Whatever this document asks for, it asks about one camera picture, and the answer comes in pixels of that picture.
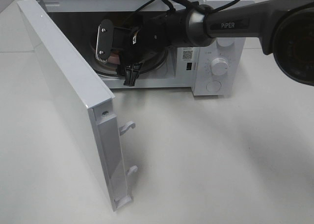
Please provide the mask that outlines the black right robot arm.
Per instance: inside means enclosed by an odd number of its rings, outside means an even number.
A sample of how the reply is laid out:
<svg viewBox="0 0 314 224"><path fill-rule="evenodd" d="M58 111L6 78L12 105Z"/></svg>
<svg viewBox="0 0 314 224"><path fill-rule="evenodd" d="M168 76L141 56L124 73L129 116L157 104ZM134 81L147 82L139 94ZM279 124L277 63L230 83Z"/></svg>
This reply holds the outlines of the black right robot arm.
<svg viewBox="0 0 314 224"><path fill-rule="evenodd" d="M111 48L119 53L126 86L134 86L142 63L168 47L207 47L216 38L257 37L281 71L314 83L314 0L268 0L219 8L188 0L162 0L168 11L132 29L116 27Z"/></svg>

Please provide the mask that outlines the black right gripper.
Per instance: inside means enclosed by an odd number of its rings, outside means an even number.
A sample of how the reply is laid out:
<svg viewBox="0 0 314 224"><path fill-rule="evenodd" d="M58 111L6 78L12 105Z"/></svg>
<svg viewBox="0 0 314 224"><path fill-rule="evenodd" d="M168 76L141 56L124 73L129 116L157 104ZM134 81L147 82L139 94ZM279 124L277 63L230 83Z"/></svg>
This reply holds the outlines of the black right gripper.
<svg viewBox="0 0 314 224"><path fill-rule="evenodd" d="M124 86L135 86L143 63L165 57L169 39L164 18L150 18L140 27L113 28L112 50L117 51L124 69Z"/></svg>

